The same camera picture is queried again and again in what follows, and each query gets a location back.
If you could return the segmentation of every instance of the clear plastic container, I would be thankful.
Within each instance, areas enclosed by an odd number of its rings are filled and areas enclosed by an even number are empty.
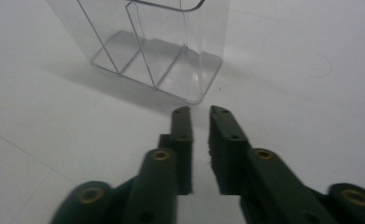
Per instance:
[[[202,101],[222,65],[230,0],[47,0],[91,64]]]

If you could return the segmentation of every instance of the brass screw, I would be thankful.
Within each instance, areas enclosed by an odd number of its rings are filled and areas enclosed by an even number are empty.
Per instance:
[[[356,189],[344,189],[342,191],[342,196],[355,205],[365,206],[365,194],[361,191]]]
[[[81,203],[95,203],[104,197],[104,190],[100,188],[88,188],[79,193]]]
[[[274,158],[273,152],[265,149],[257,149],[254,151],[254,154],[257,158],[263,160],[263,161],[269,161]]]
[[[157,150],[153,153],[155,161],[166,161],[171,157],[170,153],[165,150]]]

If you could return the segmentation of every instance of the white surface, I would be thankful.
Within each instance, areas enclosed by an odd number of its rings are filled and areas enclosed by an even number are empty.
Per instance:
[[[245,223],[208,164],[210,105],[307,186],[365,188],[365,1],[232,1],[224,66],[191,106],[178,223]],[[76,185],[135,175],[179,106],[91,68],[44,0],[0,1],[0,223],[49,223]]]

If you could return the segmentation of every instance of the transparent acrylic box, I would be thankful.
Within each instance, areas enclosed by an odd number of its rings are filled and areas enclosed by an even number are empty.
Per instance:
[[[230,0],[47,0],[91,64],[195,104],[222,65]]]

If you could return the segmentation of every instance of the acrylic compartment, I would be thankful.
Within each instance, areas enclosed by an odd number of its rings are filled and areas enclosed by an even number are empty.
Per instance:
[[[202,101],[222,65],[230,0],[47,0],[90,63]]]

